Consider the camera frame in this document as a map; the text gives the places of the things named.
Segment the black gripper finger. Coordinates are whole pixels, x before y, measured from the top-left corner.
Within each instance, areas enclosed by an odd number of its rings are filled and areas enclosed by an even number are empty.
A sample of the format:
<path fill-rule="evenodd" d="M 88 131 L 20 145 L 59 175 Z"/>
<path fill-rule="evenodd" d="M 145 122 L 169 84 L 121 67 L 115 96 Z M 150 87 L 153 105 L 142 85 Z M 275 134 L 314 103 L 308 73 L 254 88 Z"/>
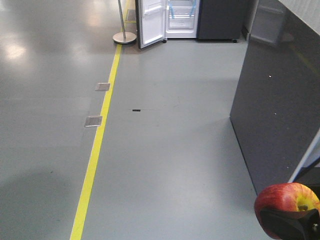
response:
<path fill-rule="evenodd" d="M 306 211 L 281 211 L 264 208 L 260 223 L 265 232 L 277 240 L 318 240 L 320 238 L 320 213 L 317 209 Z"/>

